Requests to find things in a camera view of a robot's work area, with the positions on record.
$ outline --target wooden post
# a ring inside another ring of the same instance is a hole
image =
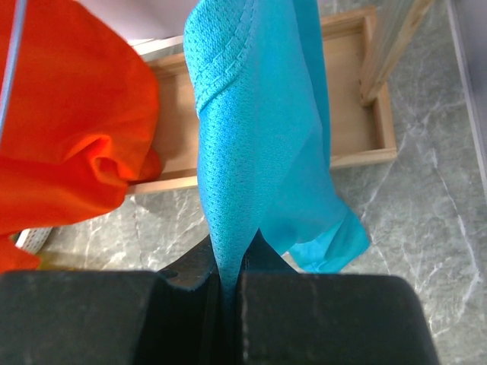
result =
[[[371,105],[434,0],[386,0],[360,72],[360,98]]]

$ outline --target orange shirt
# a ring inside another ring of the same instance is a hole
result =
[[[15,0],[0,11],[0,69]],[[120,206],[156,178],[158,83],[111,29],[72,0],[30,0],[0,141],[0,272],[35,268],[8,235],[73,224]]]

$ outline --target wire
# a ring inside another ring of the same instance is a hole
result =
[[[15,67],[17,66],[18,51],[21,47],[26,9],[27,0],[17,0],[10,44],[8,45],[7,62],[3,75],[2,92],[0,93],[0,143],[2,143],[2,133],[7,118],[8,103],[10,102],[10,94],[14,84]]]

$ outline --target marble floor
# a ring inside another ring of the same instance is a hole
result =
[[[336,0],[323,14],[381,1]],[[450,34],[437,0],[389,82],[399,157],[333,171],[371,235],[344,272],[398,275],[419,295],[443,364],[487,363],[487,204]],[[153,269],[208,228],[196,189],[128,197],[103,217],[56,229],[53,265]]]

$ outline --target white object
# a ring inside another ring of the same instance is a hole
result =
[[[28,253],[38,253],[46,242],[52,228],[30,228],[23,230],[15,243],[16,247]]]
[[[159,54],[161,50],[183,42],[183,36],[173,36],[164,40],[133,40],[129,45],[147,62],[167,55]]]

